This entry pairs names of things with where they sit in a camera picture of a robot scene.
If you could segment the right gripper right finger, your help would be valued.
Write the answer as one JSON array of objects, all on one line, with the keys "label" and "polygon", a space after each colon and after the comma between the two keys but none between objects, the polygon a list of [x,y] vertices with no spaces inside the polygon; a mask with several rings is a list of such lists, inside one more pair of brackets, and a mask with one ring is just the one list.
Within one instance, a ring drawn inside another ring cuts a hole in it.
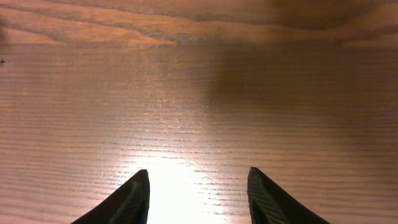
[{"label": "right gripper right finger", "polygon": [[247,194],[252,224],[329,224],[257,167],[249,170]]}]

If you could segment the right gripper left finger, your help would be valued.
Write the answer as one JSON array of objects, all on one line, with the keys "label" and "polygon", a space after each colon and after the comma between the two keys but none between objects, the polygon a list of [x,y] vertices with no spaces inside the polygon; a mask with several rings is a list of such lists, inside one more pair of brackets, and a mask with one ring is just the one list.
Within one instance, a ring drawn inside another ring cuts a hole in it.
[{"label": "right gripper left finger", "polygon": [[149,174],[141,169],[72,224],[146,224],[149,201]]}]

